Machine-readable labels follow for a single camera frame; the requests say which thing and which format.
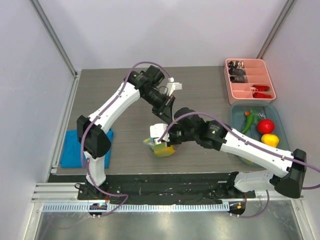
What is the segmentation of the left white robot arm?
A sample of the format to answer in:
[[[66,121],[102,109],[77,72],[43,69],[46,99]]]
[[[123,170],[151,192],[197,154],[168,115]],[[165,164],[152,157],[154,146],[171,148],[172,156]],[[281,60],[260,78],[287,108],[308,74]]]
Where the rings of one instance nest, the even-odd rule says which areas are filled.
[[[159,64],[151,62],[146,71],[136,72],[133,68],[128,72],[119,89],[98,110],[88,117],[81,115],[77,119],[77,137],[81,144],[81,163],[87,169],[86,179],[91,184],[89,194],[100,200],[107,192],[103,184],[105,175],[105,155],[111,148],[107,132],[121,114],[134,102],[144,99],[152,106],[152,113],[163,122],[149,128],[150,137],[155,143],[169,141],[165,132],[173,122],[172,107],[175,101],[174,91],[181,90],[182,84],[169,75],[161,93],[158,85],[168,75]]]

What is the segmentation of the clear zip top bag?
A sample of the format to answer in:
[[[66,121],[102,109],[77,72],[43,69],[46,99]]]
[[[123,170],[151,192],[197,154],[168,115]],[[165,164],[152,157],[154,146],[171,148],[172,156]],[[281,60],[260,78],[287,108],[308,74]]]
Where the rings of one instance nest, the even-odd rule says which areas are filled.
[[[162,142],[161,144],[154,144],[154,141],[152,138],[147,138],[143,141],[143,143],[148,146],[154,153],[154,150],[160,150],[162,148],[165,148],[165,147],[170,147],[170,146],[173,146],[175,151],[178,149],[177,146],[175,145],[170,145],[168,146],[165,142]]]

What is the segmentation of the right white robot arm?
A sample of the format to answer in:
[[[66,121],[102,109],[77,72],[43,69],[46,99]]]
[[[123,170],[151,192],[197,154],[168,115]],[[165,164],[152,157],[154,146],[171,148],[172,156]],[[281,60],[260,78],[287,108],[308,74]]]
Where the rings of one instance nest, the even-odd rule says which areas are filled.
[[[306,152],[282,150],[254,140],[212,117],[203,120],[205,113],[187,107],[176,112],[172,122],[161,134],[160,141],[178,145],[196,142],[213,149],[250,160],[265,171],[257,174],[237,172],[226,184],[226,193],[233,198],[243,192],[274,189],[277,193],[298,199],[306,175]]]

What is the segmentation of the orange green mango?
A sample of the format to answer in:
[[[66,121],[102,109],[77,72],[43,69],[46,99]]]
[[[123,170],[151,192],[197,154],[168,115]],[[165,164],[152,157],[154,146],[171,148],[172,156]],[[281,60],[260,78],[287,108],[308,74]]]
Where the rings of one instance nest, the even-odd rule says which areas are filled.
[[[167,146],[167,147],[164,147],[159,150],[154,150],[153,152],[156,157],[163,158],[163,157],[171,156],[172,154],[174,154],[176,152],[176,150],[173,146]]]

